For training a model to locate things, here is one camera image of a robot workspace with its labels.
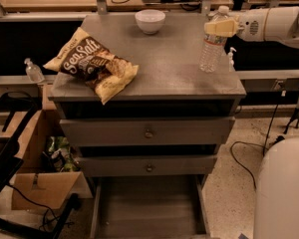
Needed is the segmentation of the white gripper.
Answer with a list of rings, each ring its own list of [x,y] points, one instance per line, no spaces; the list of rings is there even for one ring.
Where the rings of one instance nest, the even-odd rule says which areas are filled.
[[[235,34],[247,42],[264,40],[264,29],[267,9],[251,9],[246,11],[231,11],[233,18],[220,21],[210,21],[204,24],[204,32],[208,35],[232,37]]]

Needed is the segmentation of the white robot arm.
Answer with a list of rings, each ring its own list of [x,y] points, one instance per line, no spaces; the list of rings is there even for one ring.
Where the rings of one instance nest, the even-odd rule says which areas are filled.
[[[219,8],[204,25],[207,35],[277,41],[299,48],[299,7],[231,13]],[[257,179],[253,239],[299,239],[299,137],[282,139],[264,155]]]

